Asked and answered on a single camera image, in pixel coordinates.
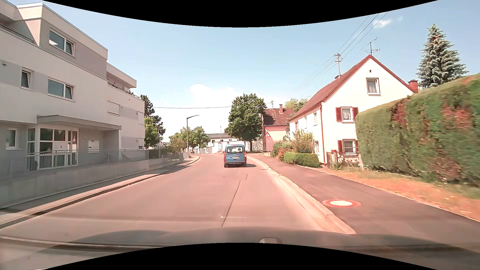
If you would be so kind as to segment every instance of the sky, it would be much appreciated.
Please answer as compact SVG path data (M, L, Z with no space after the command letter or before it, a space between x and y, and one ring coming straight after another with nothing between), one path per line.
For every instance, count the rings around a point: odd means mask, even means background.
M381 13L373 21L376 14L259 28L171 25L42 2L106 47L108 62L135 78L133 91L147 95L154 107L230 106L236 96L256 93L268 108L272 108L270 101L278 108L290 98L311 97L330 83L338 74L335 53L347 48L340 63L345 72L367 55L368 42L374 39L373 49L380 49L374 57L408 82L417 79L421 50L432 24L455 45L470 74L480 72L480 38L471 34L480 27L477 0L438 0ZM319 68L316 79L303 86ZM189 127L219 133L228 125L230 109L155 110L166 129L163 141L168 141L168 136L186 126L186 117L196 114L200 116L190 118Z

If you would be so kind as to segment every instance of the red house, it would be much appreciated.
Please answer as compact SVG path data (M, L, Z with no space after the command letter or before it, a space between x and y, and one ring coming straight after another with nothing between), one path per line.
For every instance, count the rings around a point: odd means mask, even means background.
M276 141L281 141L283 136L288 134L288 120L294 113L293 108L284 109L282 104L280 104L280 108L278 109L265 109L265 114L262 115L262 141L264 151L272 151L273 144Z

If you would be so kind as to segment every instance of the chimney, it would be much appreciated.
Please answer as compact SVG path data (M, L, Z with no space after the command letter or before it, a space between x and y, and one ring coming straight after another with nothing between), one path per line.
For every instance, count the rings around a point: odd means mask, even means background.
M413 89L413 91L415 91L415 93L419 91L419 86L417 82L418 82L417 80L410 80L408 82L408 85Z

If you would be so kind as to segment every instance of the road crack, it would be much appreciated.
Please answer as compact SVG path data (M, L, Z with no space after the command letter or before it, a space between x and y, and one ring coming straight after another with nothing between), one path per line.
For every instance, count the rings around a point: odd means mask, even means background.
M238 192L238 190L239 190L239 188L240 188L240 183L241 183L241 179L239 180L239 184L238 184L238 186L237 186L237 190L235 190L235 193L233 194L232 201L230 202L230 206L228 207L227 214L225 215L225 218L223 219L223 222L222 222L222 226L221 226L221 227L223 227L223 225L225 224L225 221L227 221L228 213L230 213L230 208L232 208L233 200L235 200L235 196L237 195L237 192Z

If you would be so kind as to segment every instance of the red roof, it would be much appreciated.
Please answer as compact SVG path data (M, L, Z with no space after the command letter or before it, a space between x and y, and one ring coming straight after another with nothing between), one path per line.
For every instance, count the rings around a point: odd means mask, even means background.
M380 63L375 57L373 57L372 55L368 55L367 57L362 59L362 61L351 67L347 72L343 73L340 78L336 78L334 81L325 85L322 89L318 90L318 92L313 95L313 97L309 99L307 103L305 103L305 105L303 105L302 108L297 113L295 113L295 115L290 117L290 120L301 116L303 113L307 112L309 109L320 104L321 102L325 102L325 100L332 96L344 83L346 83L369 59L372 59L377 64L379 64L383 69L385 69L388 73L395 77L395 79L403 83L410 91L412 91L413 93L417 93L417 91L412 89L406 82L400 79L382 63Z
M287 121L290 118L290 115L294 113L294 109L283 109L283 114L280 114L280 109L265 109L264 114L264 125L287 125Z

